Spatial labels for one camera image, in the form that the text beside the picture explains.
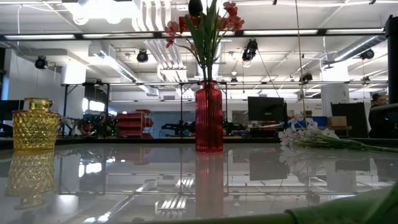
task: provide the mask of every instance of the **red glass vase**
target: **red glass vase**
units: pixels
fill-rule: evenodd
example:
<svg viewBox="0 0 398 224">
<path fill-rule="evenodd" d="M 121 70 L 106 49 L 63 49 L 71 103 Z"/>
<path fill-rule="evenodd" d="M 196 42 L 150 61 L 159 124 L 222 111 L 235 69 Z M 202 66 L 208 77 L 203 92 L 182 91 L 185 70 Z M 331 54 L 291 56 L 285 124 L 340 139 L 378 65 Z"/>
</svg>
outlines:
<svg viewBox="0 0 398 224">
<path fill-rule="evenodd" d="M 204 80 L 203 87 L 195 94 L 196 104 L 196 151 L 221 152 L 223 141 L 223 99 L 216 81 Z"/>
</svg>

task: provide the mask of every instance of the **cardboard box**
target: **cardboard box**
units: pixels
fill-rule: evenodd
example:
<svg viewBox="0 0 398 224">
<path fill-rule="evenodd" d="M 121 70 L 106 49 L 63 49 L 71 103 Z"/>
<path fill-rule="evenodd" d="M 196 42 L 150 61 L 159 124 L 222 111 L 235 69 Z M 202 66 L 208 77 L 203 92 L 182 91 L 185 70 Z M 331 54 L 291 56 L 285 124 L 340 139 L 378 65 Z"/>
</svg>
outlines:
<svg viewBox="0 0 398 224">
<path fill-rule="evenodd" d="M 347 127 L 346 116 L 332 116 L 328 118 L 329 127 Z"/>
</svg>

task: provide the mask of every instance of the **yellow glass jar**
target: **yellow glass jar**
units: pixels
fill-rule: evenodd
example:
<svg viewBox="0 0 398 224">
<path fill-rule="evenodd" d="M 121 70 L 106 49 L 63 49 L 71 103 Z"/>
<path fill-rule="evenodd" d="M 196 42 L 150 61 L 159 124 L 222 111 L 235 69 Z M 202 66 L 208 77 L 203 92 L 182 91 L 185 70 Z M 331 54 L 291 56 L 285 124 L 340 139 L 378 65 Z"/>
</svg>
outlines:
<svg viewBox="0 0 398 224">
<path fill-rule="evenodd" d="M 9 171 L 7 196 L 21 198 L 15 209 L 44 204 L 42 194 L 54 188 L 54 151 L 15 151 Z"/>
<path fill-rule="evenodd" d="M 57 138 L 58 113 L 49 112 L 52 100 L 25 98 L 28 110 L 12 112 L 14 150 L 51 150 Z"/>
</svg>

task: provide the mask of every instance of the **glossy table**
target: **glossy table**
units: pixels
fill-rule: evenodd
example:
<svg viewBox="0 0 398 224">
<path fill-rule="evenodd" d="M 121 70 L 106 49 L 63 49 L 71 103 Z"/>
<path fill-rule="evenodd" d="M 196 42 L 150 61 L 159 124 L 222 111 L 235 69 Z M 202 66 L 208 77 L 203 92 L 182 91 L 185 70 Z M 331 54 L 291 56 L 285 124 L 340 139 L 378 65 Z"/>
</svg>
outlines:
<svg viewBox="0 0 398 224">
<path fill-rule="evenodd" d="M 1 195 L 0 223 L 141 223 L 282 213 L 381 189 L 398 177 L 398 154 L 279 144 L 224 149 L 197 154 L 194 144 L 74 144 L 57 146 L 54 155 L 35 153 L 33 161 L 1 151 L 3 192 L 11 180 L 32 192 L 44 182 L 53 181 L 53 188 L 40 194 L 44 204 L 24 210 L 16 209 L 23 195 Z M 52 157 L 53 164 L 45 162 Z M 54 175 L 38 176 L 36 169 L 53 169 Z"/>
</svg>

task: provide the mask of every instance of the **red shelf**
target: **red shelf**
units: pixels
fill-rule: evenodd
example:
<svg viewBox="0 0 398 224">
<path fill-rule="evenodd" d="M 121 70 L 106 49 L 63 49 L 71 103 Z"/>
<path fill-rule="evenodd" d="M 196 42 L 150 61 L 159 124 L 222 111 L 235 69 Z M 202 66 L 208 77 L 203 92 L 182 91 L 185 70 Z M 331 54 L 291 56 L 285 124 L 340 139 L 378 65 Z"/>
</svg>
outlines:
<svg viewBox="0 0 398 224">
<path fill-rule="evenodd" d="M 152 138 L 149 133 L 143 133 L 144 128 L 150 128 L 154 125 L 149 115 L 149 110 L 136 110 L 136 112 L 127 114 L 118 114 L 116 118 L 119 120 L 116 127 L 119 128 L 120 136 L 138 136 L 139 138 Z"/>
</svg>

